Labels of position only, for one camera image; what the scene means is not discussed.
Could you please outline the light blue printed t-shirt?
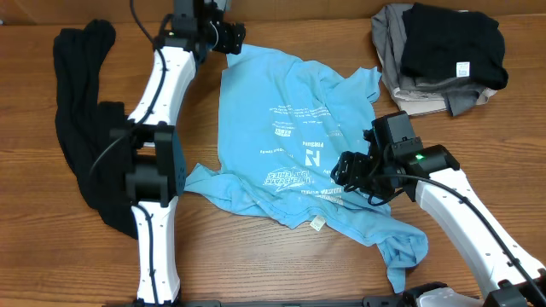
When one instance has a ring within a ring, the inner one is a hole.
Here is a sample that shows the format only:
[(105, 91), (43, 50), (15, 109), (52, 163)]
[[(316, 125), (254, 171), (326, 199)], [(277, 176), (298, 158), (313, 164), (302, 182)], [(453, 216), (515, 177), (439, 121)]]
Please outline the light blue printed t-shirt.
[(365, 246), (376, 246), (395, 293), (406, 271), (428, 252), (419, 229), (394, 219), (389, 206), (335, 184), (345, 151), (366, 153), (363, 132), (375, 119), (380, 72), (343, 77), (318, 61), (246, 44), (229, 55), (218, 109), (218, 159), (197, 165), (187, 191), (236, 215), (269, 217), (289, 228), (319, 219)]

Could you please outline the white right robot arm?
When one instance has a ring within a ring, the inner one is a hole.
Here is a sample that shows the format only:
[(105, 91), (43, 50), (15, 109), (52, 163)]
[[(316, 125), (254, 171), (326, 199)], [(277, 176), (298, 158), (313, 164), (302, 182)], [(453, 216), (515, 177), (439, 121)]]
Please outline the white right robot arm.
[(346, 192), (360, 190), (381, 204), (407, 194), (447, 234), (479, 285), (481, 298), (443, 282), (400, 295), (371, 297), (365, 306), (544, 306), (545, 267), (522, 248), (473, 191), (456, 158), (442, 145), (424, 147), (409, 115), (375, 119), (363, 133), (369, 151), (345, 151), (331, 171)]

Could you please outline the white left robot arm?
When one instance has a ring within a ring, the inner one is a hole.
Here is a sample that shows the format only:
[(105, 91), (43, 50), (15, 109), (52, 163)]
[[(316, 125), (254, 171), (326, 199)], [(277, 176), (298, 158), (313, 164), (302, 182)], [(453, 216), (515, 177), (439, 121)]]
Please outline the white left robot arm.
[(135, 221), (140, 280), (135, 306), (179, 306), (175, 215), (186, 163), (176, 133), (183, 98), (210, 51), (237, 55), (246, 29), (224, 21), (227, 1), (176, 1), (150, 39), (154, 65), (142, 98), (111, 147), (129, 151), (123, 177)]

